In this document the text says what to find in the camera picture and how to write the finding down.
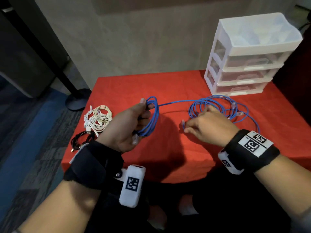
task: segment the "red table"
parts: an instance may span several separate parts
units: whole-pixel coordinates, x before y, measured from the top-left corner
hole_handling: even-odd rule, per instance
[[[108,106],[113,116],[137,104],[142,97],[156,96],[158,103],[199,99],[211,93],[203,79],[204,70],[141,74],[98,78],[87,106],[82,113],[76,135],[84,130],[83,116],[99,105]],[[311,128],[271,82],[261,94],[233,97],[247,105],[250,115],[258,122],[261,134],[272,140],[282,154],[311,170]],[[146,180],[180,183],[198,180],[218,162],[221,148],[201,143],[181,129],[188,120],[190,102],[160,107],[154,132],[131,152],[122,155],[125,167],[138,164],[146,167]],[[237,123],[239,128],[255,130],[250,118]],[[62,160],[63,170],[76,152],[71,145]]]

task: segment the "white usb cable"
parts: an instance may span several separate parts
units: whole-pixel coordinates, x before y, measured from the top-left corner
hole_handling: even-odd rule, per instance
[[[107,114],[101,113],[100,110],[106,110]],[[98,133],[102,132],[111,120],[112,113],[106,105],[98,106],[95,109],[92,109],[92,106],[90,106],[90,110],[84,115],[84,128],[86,128],[87,132],[93,129],[96,136],[99,137]]]

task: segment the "storage organizer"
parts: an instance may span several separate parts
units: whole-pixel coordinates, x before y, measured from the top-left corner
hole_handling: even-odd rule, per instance
[[[213,95],[261,93],[301,41],[282,13],[220,19],[204,79]]]

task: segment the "patterned carpet floor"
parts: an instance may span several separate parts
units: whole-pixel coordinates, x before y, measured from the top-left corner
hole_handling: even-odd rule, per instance
[[[27,98],[0,78],[0,232],[10,233],[63,177],[60,162],[82,112],[48,89]]]

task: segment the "coiled blue cable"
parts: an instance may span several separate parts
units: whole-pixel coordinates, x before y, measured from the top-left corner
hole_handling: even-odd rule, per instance
[[[216,98],[228,101],[231,104],[231,108],[230,109],[225,109],[222,104],[220,104],[218,101],[214,100]],[[161,105],[158,105],[158,101],[157,101],[156,97],[154,97],[154,96],[149,97],[147,99],[147,105],[153,104],[154,107],[155,107],[154,108],[155,111],[154,111],[154,114],[153,114],[152,118],[150,119],[150,122],[147,124],[147,126],[144,129],[138,131],[137,134],[139,136],[149,136],[154,131],[154,129],[156,127],[156,123],[157,123],[158,118],[159,118],[159,114],[160,114],[160,111],[159,111],[159,107],[160,106],[170,105],[170,104],[179,103],[179,102],[186,102],[186,101],[193,101],[193,104],[189,107],[189,111],[188,111],[190,118],[197,117],[197,114],[199,113],[197,111],[197,109],[196,109],[197,105],[200,108],[200,112],[204,111],[205,106],[212,105],[216,109],[218,109],[220,111],[220,113],[224,114],[230,120],[233,120],[237,116],[237,113],[243,112],[245,114],[245,116],[242,119],[240,119],[239,121],[235,121],[233,123],[241,122],[246,117],[250,117],[251,120],[254,121],[254,123],[255,123],[255,125],[257,127],[258,133],[260,133],[260,128],[259,128],[258,123],[254,120],[254,118],[252,118],[248,114],[249,111],[248,111],[248,108],[247,108],[246,105],[243,105],[243,104],[241,104],[239,102],[236,102],[235,100],[233,100],[232,98],[227,97],[227,96],[213,95],[213,96],[209,96],[209,97],[206,97],[206,98],[201,98],[199,100],[173,101],[173,102],[169,102],[169,103],[165,103],[165,104],[161,104]],[[246,112],[239,110],[238,109],[238,105],[242,105],[243,107],[245,107]]]

